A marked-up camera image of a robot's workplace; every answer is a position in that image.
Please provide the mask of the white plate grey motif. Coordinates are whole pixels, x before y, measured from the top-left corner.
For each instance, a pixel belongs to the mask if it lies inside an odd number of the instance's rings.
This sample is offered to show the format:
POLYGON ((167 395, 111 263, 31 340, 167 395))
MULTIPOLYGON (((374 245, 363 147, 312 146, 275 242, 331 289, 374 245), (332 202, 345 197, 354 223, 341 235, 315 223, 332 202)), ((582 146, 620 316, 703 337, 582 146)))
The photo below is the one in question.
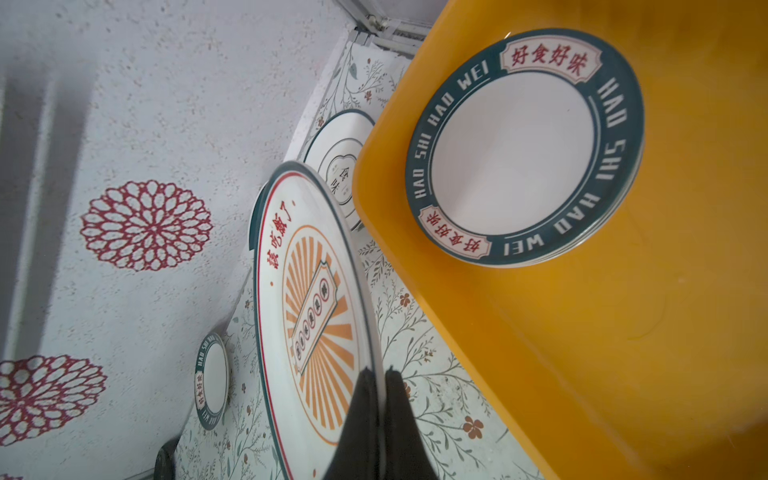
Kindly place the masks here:
POLYGON ((303 158, 325 180, 351 230, 361 226, 353 201, 354 169, 373 127, 365 112, 341 111, 318 130, 303 158))

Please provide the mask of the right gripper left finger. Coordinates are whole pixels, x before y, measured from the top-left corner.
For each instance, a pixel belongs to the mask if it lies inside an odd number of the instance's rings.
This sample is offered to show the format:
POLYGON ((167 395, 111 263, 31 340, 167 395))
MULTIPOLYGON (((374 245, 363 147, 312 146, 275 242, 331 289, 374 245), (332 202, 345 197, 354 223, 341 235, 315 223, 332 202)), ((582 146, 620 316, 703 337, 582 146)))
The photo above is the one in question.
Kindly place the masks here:
POLYGON ((379 405, 375 375, 360 372, 325 479, 379 478, 379 405))

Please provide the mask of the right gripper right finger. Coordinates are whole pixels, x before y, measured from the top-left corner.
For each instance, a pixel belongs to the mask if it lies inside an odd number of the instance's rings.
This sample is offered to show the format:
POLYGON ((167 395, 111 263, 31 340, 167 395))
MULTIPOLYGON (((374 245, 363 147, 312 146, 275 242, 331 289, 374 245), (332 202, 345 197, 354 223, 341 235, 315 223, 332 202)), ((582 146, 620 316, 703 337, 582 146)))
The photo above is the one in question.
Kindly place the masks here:
POLYGON ((401 373, 385 372, 385 479, 437 480, 406 393, 401 373))

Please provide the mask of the orange sunburst plate back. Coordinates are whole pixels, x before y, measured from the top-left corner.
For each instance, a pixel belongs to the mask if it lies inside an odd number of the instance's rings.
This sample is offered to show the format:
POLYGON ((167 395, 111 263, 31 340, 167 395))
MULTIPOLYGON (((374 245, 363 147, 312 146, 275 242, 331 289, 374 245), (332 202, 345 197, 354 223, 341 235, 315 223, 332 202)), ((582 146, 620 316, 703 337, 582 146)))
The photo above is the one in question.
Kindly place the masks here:
POLYGON ((253 253, 258 360, 280 468, 320 479, 361 371, 381 371, 370 292, 325 181, 296 161, 266 182, 253 253))

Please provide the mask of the green rim plate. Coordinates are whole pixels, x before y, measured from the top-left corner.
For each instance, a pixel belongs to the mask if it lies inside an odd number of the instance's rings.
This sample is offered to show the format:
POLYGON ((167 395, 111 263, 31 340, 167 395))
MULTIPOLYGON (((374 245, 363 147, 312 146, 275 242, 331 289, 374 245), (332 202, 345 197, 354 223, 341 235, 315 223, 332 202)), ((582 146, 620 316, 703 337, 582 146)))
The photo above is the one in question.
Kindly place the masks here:
POLYGON ((596 233, 640 168, 645 109, 606 41, 550 28, 475 54, 416 123, 406 198, 444 253, 490 268, 535 265, 596 233))
POLYGON ((194 369, 194 405, 205 430, 213 430, 226 410, 230 369, 224 341, 209 333, 198 347, 194 369))
POLYGON ((250 223, 249 223, 249 230, 248 230, 248 250, 253 251, 257 245, 257 230, 258 226, 257 223, 259 222, 258 218, 262 209, 262 198, 264 195, 264 190, 267 187, 267 184, 263 184, 256 197, 256 201, 254 203, 254 207, 251 213, 250 223))

